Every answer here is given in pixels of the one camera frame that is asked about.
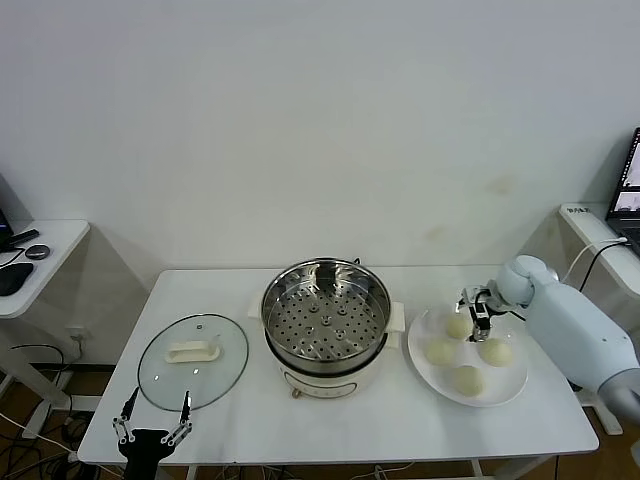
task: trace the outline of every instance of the white robotic arm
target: white robotic arm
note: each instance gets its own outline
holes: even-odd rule
[[[535,257],[519,256],[486,287],[462,293],[474,320],[470,340],[488,337],[489,320],[524,309],[527,330],[571,382],[597,392],[614,414],[640,424],[640,365],[629,336]]]

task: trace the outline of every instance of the white table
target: white table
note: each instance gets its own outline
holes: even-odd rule
[[[560,207],[560,216],[589,245],[619,235],[606,224],[608,205],[604,203],[566,203]],[[593,247],[596,252],[604,244]],[[640,299],[640,257],[628,248],[610,248],[600,255],[604,268],[632,298]]]
[[[16,233],[34,228],[40,232],[39,237],[19,245],[20,248],[42,243],[51,248],[51,254],[43,260],[29,260],[24,255],[15,260],[15,262],[32,262],[34,270],[20,290],[8,297],[0,297],[0,321],[14,319],[27,311],[89,231],[89,224],[84,220],[34,220],[12,222],[12,226]],[[14,252],[0,254],[0,264],[11,260],[14,255]],[[30,429],[38,431],[46,419],[49,405],[58,409],[64,409],[68,405],[69,399],[61,388],[69,381],[70,374],[67,373],[58,379],[57,387],[33,368],[24,354],[19,350],[11,350],[11,347],[11,343],[0,335],[0,368],[7,374],[0,384],[0,396],[14,379],[18,379],[43,398],[44,401],[38,406],[27,425]]]
[[[497,267],[374,268],[403,302],[407,319],[427,307],[452,304],[464,285],[485,282]],[[193,412],[194,430],[164,465],[295,464],[439,461],[534,457],[510,462],[502,478],[517,478],[548,455],[588,452],[598,438],[567,381],[522,331],[529,381],[511,403],[476,409],[453,403],[414,373],[406,352],[385,350],[372,385],[337,400],[293,399],[281,379],[249,304],[276,270],[167,271],[156,283],[103,394],[78,455],[87,463],[123,463],[111,420],[137,385],[137,365],[162,329],[195,313],[237,321],[249,340],[249,360],[223,398]],[[170,430],[178,414],[138,396],[132,427]]]

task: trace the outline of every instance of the pot handle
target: pot handle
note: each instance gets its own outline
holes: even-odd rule
[[[391,314],[385,332],[389,335],[384,348],[400,348],[402,335],[405,331],[404,303],[391,303]]]
[[[247,317],[260,321],[260,304],[262,303],[262,293],[256,293],[249,303]]]

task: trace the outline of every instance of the stainless steel steamer basket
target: stainless steel steamer basket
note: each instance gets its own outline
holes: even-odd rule
[[[276,355],[308,375],[338,376],[381,350],[391,314],[389,292],[372,272],[317,258],[278,275],[260,309]]]

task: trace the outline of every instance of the white plate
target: white plate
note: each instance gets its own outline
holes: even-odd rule
[[[461,314],[469,315],[466,310],[462,310]],[[438,393],[455,402],[472,407],[494,407],[516,398],[527,383],[527,362],[525,355],[522,354],[524,350],[521,348],[516,334],[509,329],[506,322],[501,322],[500,317],[494,317],[490,337],[502,339],[511,346],[513,363],[508,367],[493,367],[480,358],[478,344],[456,341],[447,335],[446,318],[446,314],[425,312],[416,318],[409,328],[409,355],[422,378]],[[438,337],[449,338],[458,344],[456,360],[451,367],[433,365],[425,356],[427,342]],[[466,397],[453,387],[450,379],[452,370],[462,365],[472,365],[482,371],[485,390],[477,397]]]

